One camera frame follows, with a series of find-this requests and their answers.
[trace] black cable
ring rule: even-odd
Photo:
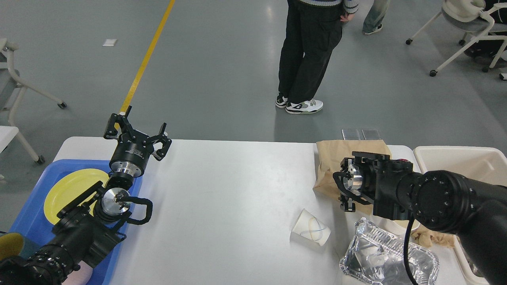
[[[405,232],[405,242],[403,243],[403,263],[405,264],[405,271],[413,285],[418,285],[414,279],[414,275],[410,271],[409,265],[409,239],[410,232],[412,231],[412,225],[414,224],[414,216],[410,215],[409,224],[407,225],[407,231]]]

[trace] gray floor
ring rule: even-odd
[[[17,42],[22,77],[68,108],[28,91],[17,123],[52,161],[70,136],[102,136],[127,95],[169,0],[0,2],[0,37]],[[440,1],[392,1],[377,34],[361,34],[372,4],[344,28],[316,95],[324,109],[289,115],[274,105],[285,0],[176,0],[132,100],[132,125],[170,138],[316,142],[343,128],[377,128],[388,144],[483,146],[507,151],[507,82],[457,50],[461,32],[443,18],[411,46],[405,40]],[[102,47],[105,39],[115,47]],[[0,113],[0,124],[7,114]],[[7,231],[45,165],[13,141],[0,154],[0,230]]]

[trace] jeans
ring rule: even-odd
[[[342,38],[342,5],[315,7],[287,0],[286,37],[280,55],[278,91],[290,103],[311,100]]]
[[[363,32],[373,32],[382,24],[391,0],[373,0],[373,6],[366,15],[363,23]]]

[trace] white sneaker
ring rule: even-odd
[[[365,35],[369,35],[369,34],[373,34],[373,33],[376,33],[376,32],[380,32],[380,30],[382,29],[382,24],[380,24],[380,26],[376,27],[373,31],[371,32],[365,32],[363,31],[363,34]]]
[[[278,93],[278,96],[276,97],[276,106],[278,108],[285,108],[285,105],[287,105],[288,98],[285,97],[282,92]]]
[[[311,99],[310,101],[304,101],[299,104],[287,103],[285,111],[289,114],[313,114],[322,110],[324,103],[319,100]]]

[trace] crumpled foil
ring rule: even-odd
[[[403,239],[361,218],[355,223],[355,235],[340,268],[367,284],[411,285],[403,264],[403,243]],[[439,271],[435,254],[410,242],[408,257],[417,283],[434,285]]]

